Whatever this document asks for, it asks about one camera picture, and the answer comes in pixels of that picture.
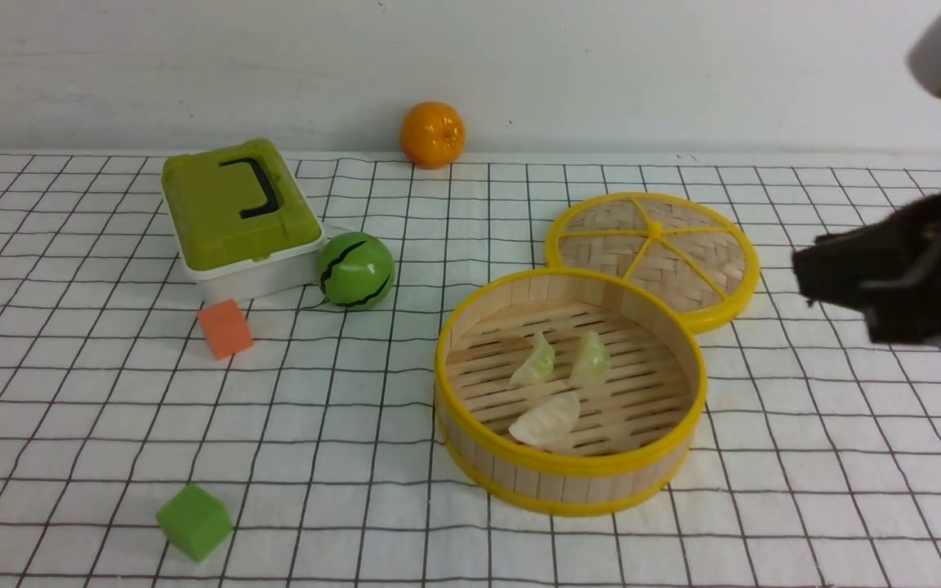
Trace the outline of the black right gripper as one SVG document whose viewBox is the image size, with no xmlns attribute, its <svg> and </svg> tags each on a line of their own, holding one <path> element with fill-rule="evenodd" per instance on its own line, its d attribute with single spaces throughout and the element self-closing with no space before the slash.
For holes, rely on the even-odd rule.
<svg viewBox="0 0 941 588">
<path fill-rule="evenodd" d="M 941 191 L 792 253 L 800 294 L 859 312 L 875 344 L 941 344 Z"/>
</svg>

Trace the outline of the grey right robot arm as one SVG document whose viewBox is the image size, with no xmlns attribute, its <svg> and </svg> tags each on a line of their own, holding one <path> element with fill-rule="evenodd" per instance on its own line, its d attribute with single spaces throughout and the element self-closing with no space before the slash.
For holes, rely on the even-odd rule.
<svg viewBox="0 0 941 588">
<path fill-rule="evenodd" d="M 941 98 L 941 14 L 908 53 L 916 82 Z M 881 222 L 823 234 L 792 253 L 800 294 L 859 312 L 874 344 L 941 345 L 941 191 Z"/>
</svg>

